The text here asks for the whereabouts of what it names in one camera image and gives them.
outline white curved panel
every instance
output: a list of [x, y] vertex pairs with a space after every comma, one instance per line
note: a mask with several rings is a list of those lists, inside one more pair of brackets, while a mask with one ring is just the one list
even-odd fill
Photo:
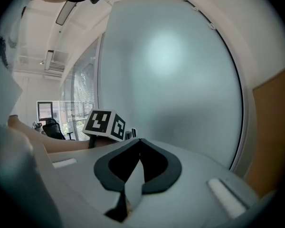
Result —
[[177, 0], [113, 6], [101, 65], [103, 107], [150, 138], [229, 167], [242, 121], [238, 77], [216, 31]]
[[285, 68], [285, 26], [267, 0], [190, 0], [230, 43], [254, 88]]

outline window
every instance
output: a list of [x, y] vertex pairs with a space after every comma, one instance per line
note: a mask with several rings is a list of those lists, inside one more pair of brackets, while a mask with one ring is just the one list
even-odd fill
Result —
[[82, 132], [86, 119], [95, 108], [97, 92], [94, 88], [95, 67], [101, 37], [94, 41], [74, 64], [61, 87], [60, 113], [61, 128], [74, 131], [76, 140], [88, 140]]
[[53, 118], [53, 103], [52, 102], [37, 102], [38, 120], [39, 122]]

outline white strip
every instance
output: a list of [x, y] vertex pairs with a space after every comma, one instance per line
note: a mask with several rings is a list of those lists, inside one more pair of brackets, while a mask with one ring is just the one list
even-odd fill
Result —
[[65, 167], [65, 166], [68, 166], [68, 165], [72, 165], [72, 164], [75, 164], [77, 163], [77, 160], [72, 158], [72, 159], [69, 159], [69, 160], [65, 160], [65, 161], [58, 161], [58, 162], [54, 162], [53, 163], [53, 166], [54, 168], [60, 168], [60, 167]]
[[218, 198], [229, 217], [235, 219], [246, 212], [246, 208], [232, 195], [219, 179], [211, 179], [208, 185], [214, 195]]
[[107, 114], [104, 114], [104, 116], [103, 116], [103, 118], [102, 118], [102, 121], [103, 121], [103, 122], [105, 122], [107, 116], [108, 116]]
[[96, 117], [97, 117], [97, 113], [95, 113], [92, 117], [92, 120], [95, 121], [96, 120]]
[[118, 120], [118, 123], [121, 125], [121, 127], [122, 127], [122, 129], [124, 129], [124, 123], [123, 122], [121, 122], [120, 120]]
[[100, 128], [100, 124], [98, 124], [97, 120], [95, 120], [95, 122], [93, 123], [93, 127], [94, 128]]
[[118, 127], [118, 122], [115, 123], [115, 128], [114, 128], [114, 133], [118, 134], [119, 132], [119, 127]]

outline ceiling light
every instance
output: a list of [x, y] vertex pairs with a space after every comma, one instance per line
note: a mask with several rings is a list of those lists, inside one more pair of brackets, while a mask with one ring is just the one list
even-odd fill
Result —
[[72, 12], [72, 10], [76, 6], [76, 4], [77, 4], [76, 2], [66, 1], [66, 3], [63, 5], [62, 10], [60, 11], [60, 13], [57, 17], [56, 24], [64, 25], [67, 17]]
[[53, 55], [54, 55], [54, 51], [52, 51], [52, 50], [47, 51], [46, 64], [44, 67], [45, 70], [49, 70], [49, 67], [51, 66], [51, 62], [53, 59]]

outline black padding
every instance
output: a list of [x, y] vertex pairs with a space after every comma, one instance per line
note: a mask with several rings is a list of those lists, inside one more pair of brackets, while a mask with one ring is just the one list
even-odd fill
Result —
[[181, 174], [180, 160], [172, 153], [145, 139], [133, 140], [97, 160], [95, 176], [107, 190], [124, 192], [124, 184], [139, 159], [144, 170], [143, 194], [166, 191]]
[[144, 144], [143, 151], [141, 151], [141, 162], [145, 178], [142, 193], [164, 192], [180, 177], [181, 162], [174, 154], [145, 139], [141, 139], [141, 143]]
[[133, 142], [126, 150], [109, 161], [111, 172], [123, 180], [124, 183], [128, 181], [139, 161], [139, 148], [136, 147], [138, 141]]
[[123, 222], [123, 220], [127, 217], [127, 205], [125, 202], [124, 192], [121, 193], [116, 207], [106, 212], [105, 215], [111, 219]]
[[[101, 182], [101, 184], [103, 185], [103, 187], [107, 190], [111, 190], [111, 191], [117, 191], [117, 192], [124, 192], [124, 184], [125, 181], [123, 181], [122, 179], [126, 179], [125, 175], [122, 175], [120, 177], [118, 177], [116, 174], [120, 174], [122, 171], [126, 169], [126, 165], [127, 165], [127, 161], [124, 163], [121, 163], [121, 166], [119, 166], [117, 164], [117, 160], [123, 160], [125, 156], [123, 156], [123, 158], [117, 158], [115, 159], [112, 163], [111, 163], [111, 168], [114, 169], [112, 171], [112, 169], [109, 168], [109, 162], [110, 160], [112, 160], [114, 157], [118, 156], [119, 154], [123, 153], [124, 151], [126, 151], [127, 149], [131, 148], [132, 146], [134, 146], [135, 144], [137, 144], [140, 140], [136, 139], [133, 140], [132, 142], [126, 144], [125, 146], [114, 150], [108, 154], [106, 154], [105, 156], [99, 158], [95, 165], [94, 165], [94, 173], [95, 176], [99, 179], [99, 181]], [[132, 160], [129, 161], [129, 169], [132, 169], [132, 171], [134, 170], [133, 168], [133, 159], [134, 161], [138, 159], [134, 156], [132, 157]]]

